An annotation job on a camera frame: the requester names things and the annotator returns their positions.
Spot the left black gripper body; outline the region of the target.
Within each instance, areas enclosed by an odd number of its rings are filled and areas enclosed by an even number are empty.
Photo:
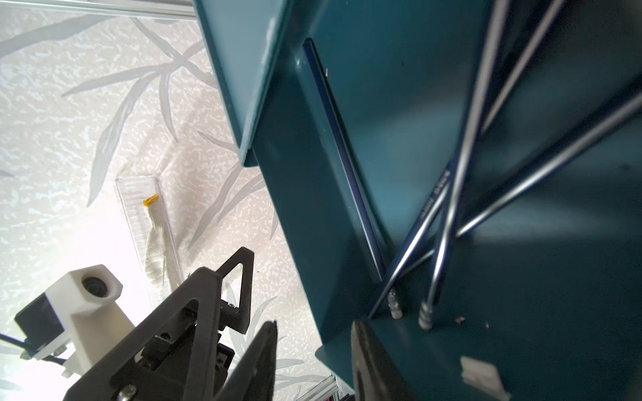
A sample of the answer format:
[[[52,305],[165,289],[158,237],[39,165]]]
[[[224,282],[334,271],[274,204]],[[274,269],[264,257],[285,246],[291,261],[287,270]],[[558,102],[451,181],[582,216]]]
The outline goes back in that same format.
[[[135,328],[136,400],[214,400],[222,390],[235,352],[221,344],[222,331],[236,327],[236,307],[219,301],[217,319],[200,302],[171,302]]]

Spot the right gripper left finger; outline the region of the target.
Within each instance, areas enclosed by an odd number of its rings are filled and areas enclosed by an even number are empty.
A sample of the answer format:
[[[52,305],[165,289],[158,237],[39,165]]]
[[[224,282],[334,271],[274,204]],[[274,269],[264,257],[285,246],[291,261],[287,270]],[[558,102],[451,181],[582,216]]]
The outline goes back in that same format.
[[[265,322],[215,400],[273,400],[278,326]]]

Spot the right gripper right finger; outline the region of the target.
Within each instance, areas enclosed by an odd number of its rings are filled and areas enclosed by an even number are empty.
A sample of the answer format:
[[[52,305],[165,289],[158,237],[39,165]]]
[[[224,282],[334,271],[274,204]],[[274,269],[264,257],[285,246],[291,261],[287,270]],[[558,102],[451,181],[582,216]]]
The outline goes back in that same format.
[[[416,400],[381,341],[366,323],[355,320],[350,331],[356,400]]]

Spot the teal top drawer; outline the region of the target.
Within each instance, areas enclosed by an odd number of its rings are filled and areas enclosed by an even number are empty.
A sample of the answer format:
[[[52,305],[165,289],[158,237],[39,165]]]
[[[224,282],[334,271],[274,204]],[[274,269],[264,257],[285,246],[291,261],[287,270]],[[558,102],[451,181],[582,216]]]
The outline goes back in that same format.
[[[292,1],[253,150],[314,322],[317,358],[351,381],[350,328],[378,276],[304,52],[334,97],[386,259],[447,163],[456,189],[396,283],[404,316],[369,325],[421,400],[482,400],[461,357],[494,364],[515,400],[641,397],[641,118],[472,232],[446,234],[564,135],[640,93],[641,4],[568,1],[478,142],[471,96],[489,1]]]

